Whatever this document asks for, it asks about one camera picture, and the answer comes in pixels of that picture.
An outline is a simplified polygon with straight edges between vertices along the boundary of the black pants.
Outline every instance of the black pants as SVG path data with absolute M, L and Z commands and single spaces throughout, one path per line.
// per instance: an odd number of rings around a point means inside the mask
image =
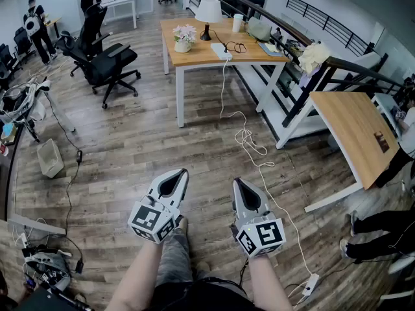
M 414 160 L 410 157 L 401 147 L 396 152 L 392 161 L 389 164 L 389 168 L 386 169 L 375 181 L 376 185 L 381 188 L 393 179 L 397 173 L 410 161 Z
M 390 248 L 389 246 L 393 246 L 399 240 L 406 228 L 414 221 L 415 209 L 409 211 L 385 211 L 364 220 L 358 219 L 353 226 L 355 233 L 388 231 L 389 234 L 375 238 L 369 243 L 348 244 L 347 256 L 354 259 L 365 260 L 391 255 L 397 252 L 405 254 L 413 252 L 415 250 L 415 224 L 409 227 L 394 248 Z
M 32 36 L 32 41 L 39 52 L 42 62 L 47 63 L 49 62 L 49 56 L 47 55 L 45 49 L 43 48 L 42 40 L 45 42 L 47 46 L 47 50 L 49 51 L 49 54 L 50 55 L 55 54 L 56 51 L 52 45 L 51 39 L 49 38 L 49 35 L 47 34 L 46 29 L 40 29 L 39 31 L 37 31 L 37 33 L 35 33 Z

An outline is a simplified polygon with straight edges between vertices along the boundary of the white lampshade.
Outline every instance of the white lampshade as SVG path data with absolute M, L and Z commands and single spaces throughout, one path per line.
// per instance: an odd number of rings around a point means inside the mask
M 222 22 L 222 8 L 219 0 L 201 0 L 195 18 L 206 23 Z

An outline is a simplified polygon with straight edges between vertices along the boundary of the flower pot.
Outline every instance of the flower pot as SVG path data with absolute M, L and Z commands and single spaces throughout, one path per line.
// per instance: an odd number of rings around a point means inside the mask
M 176 41 L 176 45 L 174 46 L 174 50 L 179 53 L 186 53 L 189 52 L 192 47 L 192 44 L 187 43 L 186 41 Z

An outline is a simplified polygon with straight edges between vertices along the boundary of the backpack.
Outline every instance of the backpack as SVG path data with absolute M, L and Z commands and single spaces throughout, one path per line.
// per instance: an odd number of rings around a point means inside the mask
M 27 31 L 27 34 L 31 37 L 35 33 L 37 33 L 37 31 L 40 30 L 42 26 L 42 21 L 40 17 L 37 15 L 37 13 L 35 13 L 34 11 L 28 12 L 26 16 L 27 19 L 25 22 L 25 29 Z

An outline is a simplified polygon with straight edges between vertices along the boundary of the white cup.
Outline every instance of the white cup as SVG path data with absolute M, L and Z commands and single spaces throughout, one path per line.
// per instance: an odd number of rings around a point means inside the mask
M 242 24 L 243 19 L 244 19 L 244 16 L 242 14 L 233 15 L 232 31 L 239 32 L 239 29 L 241 28 L 241 24 Z

